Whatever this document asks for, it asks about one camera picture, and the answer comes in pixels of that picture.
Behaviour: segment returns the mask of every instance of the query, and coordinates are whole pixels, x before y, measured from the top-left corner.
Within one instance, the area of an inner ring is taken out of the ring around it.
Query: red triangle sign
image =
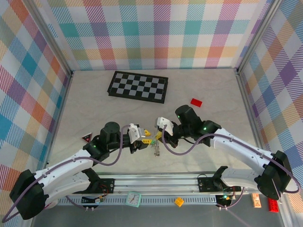
[[[91,136],[92,136],[93,133],[89,133],[83,137],[81,137],[81,139],[83,139],[85,142],[89,143],[90,140],[91,140]]]

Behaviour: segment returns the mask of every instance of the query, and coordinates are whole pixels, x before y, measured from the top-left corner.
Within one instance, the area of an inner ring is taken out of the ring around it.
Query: teal clock
[[[141,202],[141,194],[137,192],[129,192],[126,199],[126,205],[139,207]]]

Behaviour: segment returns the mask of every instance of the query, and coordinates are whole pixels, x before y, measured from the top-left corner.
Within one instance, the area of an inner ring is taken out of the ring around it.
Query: checkerboard
[[[107,90],[109,96],[164,103],[167,77],[115,71]]]

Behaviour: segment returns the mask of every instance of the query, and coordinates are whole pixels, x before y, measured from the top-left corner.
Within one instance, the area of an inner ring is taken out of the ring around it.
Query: gray floor
[[[85,145],[80,138],[97,135],[109,121],[120,126],[136,123],[156,133],[155,119],[163,116],[175,122],[175,110],[192,98],[203,101],[201,108],[192,106],[201,120],[212,120],[233,135],[254,144],[240,90],[232,69],[212,70],[135,70],[138,73],[169,78],[165,104],[108,96],[107,88],[114,71],[77,71],[71,83],[50,164],[68,158]],[[177,152],[191,145],[181,141]],[[117,154],[106,160],[112,162]],[[160,157],[147,148],[130,154],[123,150],[120,160],[111,167],[96,165],[97,172],[193,172],[215,171],[220,166],[246,168],[242,162],[204,145],[186,156],[174,156],[160,146]]]
[[[262,208],[253,208],[251,195],[229,211],[214,205],[104,206],[85,212],[74,206],[56,206],[42,211],[33,227],[282,227],[280,213],[268,211],[267,198],[260,196]]]

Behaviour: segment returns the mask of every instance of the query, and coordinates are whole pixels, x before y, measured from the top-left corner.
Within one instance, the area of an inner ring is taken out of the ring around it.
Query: small yellow cube
[[[178,207],[181,207],[184,203],[184,200],[180,197],[178,197],[176,200],[175,200],[175,204],[178,206]]]

